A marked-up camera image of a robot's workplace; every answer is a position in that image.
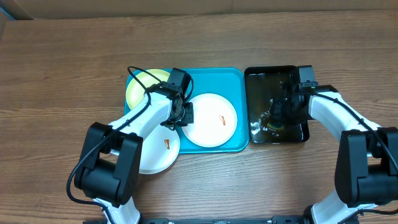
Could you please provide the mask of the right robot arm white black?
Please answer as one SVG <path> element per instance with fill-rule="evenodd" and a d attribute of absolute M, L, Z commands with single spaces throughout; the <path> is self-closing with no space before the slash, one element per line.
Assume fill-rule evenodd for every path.
<path fill-rule="evenodd" d="M 397 128 L 383 128 L 347 104 L 337 89 L 317 82 L 281 83 L 284 94 L 271 103 L 272 117 L 296 125 L 319 121 L 338 140 L 335 189 L 308 206 L 300 223 L 358 223 L 365 213 L 397 200 Z"/>

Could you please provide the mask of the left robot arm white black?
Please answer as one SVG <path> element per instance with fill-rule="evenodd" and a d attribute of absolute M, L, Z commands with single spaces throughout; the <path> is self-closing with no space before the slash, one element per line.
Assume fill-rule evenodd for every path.
<path fill-rule="evenodd" d="M 107 223 L 139 223 L 135 191 L 144 140 L 158 126 L 189 124 L 188 81 L 167 81 L 144 90 L 144 98 L 128 114 L 110 124 L 93 123 L 78 164 L 67 181 L 83 191 L 87 205 L 101 207 Z"/>

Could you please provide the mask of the green yellow sponge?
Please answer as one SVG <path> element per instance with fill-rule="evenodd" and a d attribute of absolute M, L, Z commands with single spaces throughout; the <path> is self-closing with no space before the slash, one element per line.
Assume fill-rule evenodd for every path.
<path fill-rule="evenodd" d="M 269 129 L 274 131 L 284 130 L 284 124 L 277 121 L 270 121 L 266 125 Z"/>

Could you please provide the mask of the pale pink plate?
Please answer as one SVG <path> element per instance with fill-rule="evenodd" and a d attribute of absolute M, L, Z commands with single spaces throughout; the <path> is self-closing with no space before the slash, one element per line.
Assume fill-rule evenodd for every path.
<path fill-rule="evenodd" d="M 194 123 L 182 128 L 188 140 L 201 147 L 218 147 L 232 138 L 238 117 L 234 106 L 226 98 L 204 93 L 190 102 L 193 103 Z M 226 126 L 223 126 L 219 115 L 224 116 Z"/>

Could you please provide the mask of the white plate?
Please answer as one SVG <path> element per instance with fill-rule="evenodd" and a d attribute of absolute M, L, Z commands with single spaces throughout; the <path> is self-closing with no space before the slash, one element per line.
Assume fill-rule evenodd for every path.
<path fill-rule="evenodd" d="M 164 143 L 170 140 L 170 149 Z M 139 173 L 150 175 L 166 170 L 176 160 L 180 152 L 180 138 L 176 131 L 157 126 L 142 145 Z"/>

